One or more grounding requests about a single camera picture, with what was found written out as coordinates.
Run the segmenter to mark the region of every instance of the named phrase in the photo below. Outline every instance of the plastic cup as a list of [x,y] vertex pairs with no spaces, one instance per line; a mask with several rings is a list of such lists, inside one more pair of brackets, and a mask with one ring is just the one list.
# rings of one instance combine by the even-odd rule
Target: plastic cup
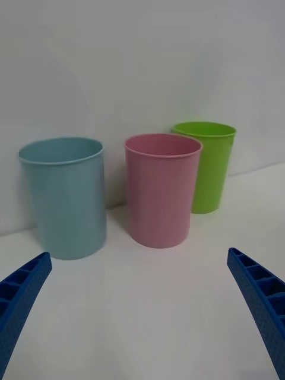
[[54,258],[82,258],[105,242],[102,151],[98,141],[63,137],[19,152],[40,240]]
[[174,134],[125,141],[130,235],[152,248],[169,248],[188,235],[202,144]]
[[192,206],[195,214],[219,207],[236,130],[210,122],[177,124],[172,132],[198,139],[203,144]]

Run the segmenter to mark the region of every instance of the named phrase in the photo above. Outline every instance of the pink cup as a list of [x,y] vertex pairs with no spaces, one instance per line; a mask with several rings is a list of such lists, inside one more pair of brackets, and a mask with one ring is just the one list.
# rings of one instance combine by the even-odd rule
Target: pink cup
[[129,232],[138,243],[169,248],[183,242],[202,144],[174,134],[125,141]]

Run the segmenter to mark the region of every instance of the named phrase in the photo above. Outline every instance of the light blue cup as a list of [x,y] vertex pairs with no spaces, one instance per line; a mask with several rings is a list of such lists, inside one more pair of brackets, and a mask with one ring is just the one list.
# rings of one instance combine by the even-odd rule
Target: light blue cup
[[43,249],[54,258],[79,259],[104,245],[102,151],[98,141],[63,137],[19,152]]

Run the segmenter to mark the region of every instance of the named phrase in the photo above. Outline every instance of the white wall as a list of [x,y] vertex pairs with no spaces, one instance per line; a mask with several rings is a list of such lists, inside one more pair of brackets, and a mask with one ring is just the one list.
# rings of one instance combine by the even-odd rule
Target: white wall
[[124,139],[193,119],[238,129],[230,172],[285,160],[284,0],[2,0],[0,233],[33,223],[17,151],[85,135],[124,199]]

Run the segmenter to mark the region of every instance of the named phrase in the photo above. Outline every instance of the green cup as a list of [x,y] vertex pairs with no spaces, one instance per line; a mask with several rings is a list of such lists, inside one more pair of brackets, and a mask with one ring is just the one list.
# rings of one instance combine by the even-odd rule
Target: green cup
[[220,204],[236,130],[225,124],[188,122],[175,125],[172,132],[194,137],[204,147],[200,155],[192,212],[205,214],[216,210]]

